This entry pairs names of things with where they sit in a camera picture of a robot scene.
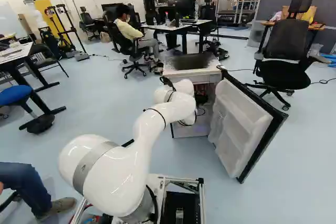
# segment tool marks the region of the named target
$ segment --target light blue floor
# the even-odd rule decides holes
[[[189,52],[197,51],[196,39],[197,36],[188,35]],[[230,54],[223,62],[228,69],[253,68],[256,48],[246,47],[246,40],[221,39],[221,42]],[[86,45],[92,54],[124,58],[111,47],[111,43]],[[102,135],[119,144],[131,139],[135,119],[152,105],[153,91],[160,82],[158,76],[148,74],[144,78],[139,72],[133,72],[125,80],[119,61],[100,56],[61,63],[70,78],[59,68],[43,72],[48,82],[61,84],[39,95],[50,108],[66,105],[67,110],[56,115],[51,129],[36,136],[18,130],[30,117],[16,109],[12,122],[0,122],[0,158],[35,166],[53,199],[65,196],[80,199],[58,173],[61,149],[74,137],[87,133]],[[307,73],[312,81],[336,77],[335,69],[321,64],[314,64]],[[232,72],[232,75],[243,83],[256,79],[251,71]],[[40,86],[32,76],[27,80],[33,87]],[[272,95],[265,99],[281,108]],[[177,177],[204,177],[208,224],[335,224],[336,81],[312,85],[286,99],[292,104],[290,116],[243,185],[228,177],[205,137],[173,140],[169,129],[154,146],[150,171]],[[33,103],[29,105],[40,113]],[[5,191],[0,200],[9,194]],[[46,223],[65,224],[70,215]],[[1,221],[35,223],[24,203],[12,204],[0,215]]]

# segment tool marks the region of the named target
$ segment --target man sitting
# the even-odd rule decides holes
[[[142,38],[144,35],[139,30],[136,30],[128,24],[130,21],[130,8],[127,5],[120,4],[116,9],[117,19],[114,23],[117,25],[121,34],[132,42],[137,38]],[[152,47],[154,53],[154,61],[159,60],[159,43],[156,39],[139,39],[139,48]]]

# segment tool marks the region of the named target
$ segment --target blue chair seat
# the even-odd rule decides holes
[[[11,105],[30,95],[32,88],[26,85],[12,86],[0,92],[0,106]]]

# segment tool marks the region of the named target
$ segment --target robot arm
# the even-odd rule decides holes
[[[192,125],[196,102],[191,81],[167,85],[154,93],[156,105],[133,127],[134,143],[124,148],[97,135],[83,135],[59,156],[63,179],[105,214],[126,217],[141,204],[146,190],[152,147],[164,128],[175,121]]]

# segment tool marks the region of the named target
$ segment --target open fridge door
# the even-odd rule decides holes
[[[226,70],[216,87],[213,112],[208,139],[229,176],[242,184],[288,115]]]

